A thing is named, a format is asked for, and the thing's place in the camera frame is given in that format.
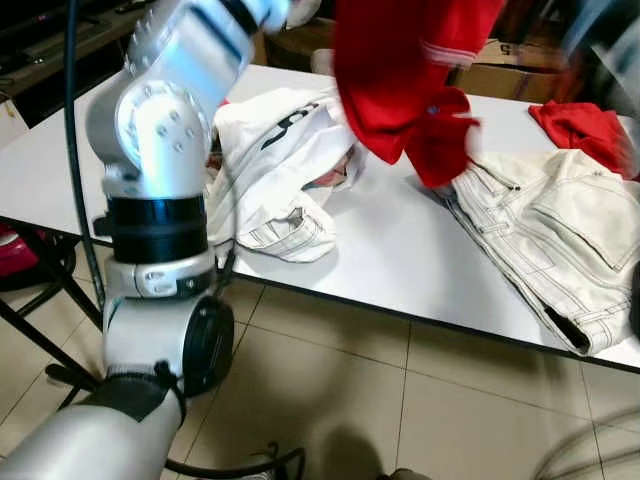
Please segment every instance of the tiled floor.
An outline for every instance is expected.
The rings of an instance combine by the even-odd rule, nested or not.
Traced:
[[[76,275],[88,278],[82,264]],[[235,466],[277,440],[307,448],[307,479],[397,466],[433,480],[640,478],[638,375],[245,281],[228,297],[234,364],[193,402],[175,459]],[[30,320],[100,370],[100,336],[66,295]],[[48,361],[0,321],[0,455],[64,397]]]

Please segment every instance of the white jeans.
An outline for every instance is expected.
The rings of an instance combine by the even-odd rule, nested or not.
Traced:
[[[453,189],[454,215],[571,350],[628,335],[640,184],[559,150],[479,156]]]

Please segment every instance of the red cloth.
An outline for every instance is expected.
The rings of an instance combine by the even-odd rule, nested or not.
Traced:
[[[349,125],[367,148],[391,164],[407,148],[428,186],[464,170],[465,135],[477,122],[446,113],[459,94],[440,90],[450,67],[469,65],[484,46],[502,3],[337,2],[334,72]],[[436,131],[448,140],[439,141]]]
[[[529,107],[529,113],[559,148],[579,148],[612,172],[630,177],[631,145],[614,111],[551,100]]]

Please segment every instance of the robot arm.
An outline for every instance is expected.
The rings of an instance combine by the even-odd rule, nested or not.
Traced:
[[[123,71],[94,102],[87,136],[105,164],[107,379],[0,465],[0,479],[160,477],[186,399],[231,363],[233,315],[210,293],[203,187],[213,116],[289,0],[161,0],[133,34]]]

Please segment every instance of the white table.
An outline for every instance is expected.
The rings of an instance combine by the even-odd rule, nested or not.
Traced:
[[[281,86],[324,88],[330,77],[250,66],[229,99],[243,100]],[[106,207],[103,167],[89,147],[84,118],[103,86],[76,102],[78,146],[89,218]],[[484,151],[540,152],[555,148],[527,114],[527,103],[470,97],[482,121]],[[67,167],[62,112],[0,151],[0,216],[78,234]],[[356,185],[325,206],[335,219],[338,248],[312,264],[290,264],[242,251],[236,272],[266,283],[330,296],[411,318],[497,335],[566,352],[515,288],[446,208],[422,187],[406,158],[395,166],[371,156]],[[108,243],[108,239],[98,239]],[[594,361],[640,369],[634,339]]]

